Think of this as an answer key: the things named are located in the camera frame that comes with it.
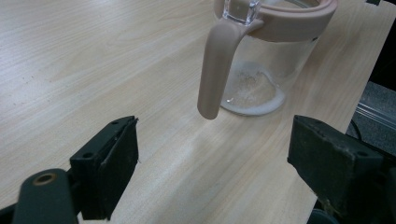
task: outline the wood grain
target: wood grain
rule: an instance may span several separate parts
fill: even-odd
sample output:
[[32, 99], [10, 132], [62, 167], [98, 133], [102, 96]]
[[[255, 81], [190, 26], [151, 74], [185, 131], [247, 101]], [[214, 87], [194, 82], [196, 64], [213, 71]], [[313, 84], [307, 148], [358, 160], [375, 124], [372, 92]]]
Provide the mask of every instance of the wood grain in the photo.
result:
[[292, 117], [344, 132], [396, 15], [340, 0], [281, 109], [210, 121], [196, 100], [211, 1], [0, 5], [0, 205], [135, 115], [141, 163], [111, 223], [305, 223], [316, 197], [286, 162]]

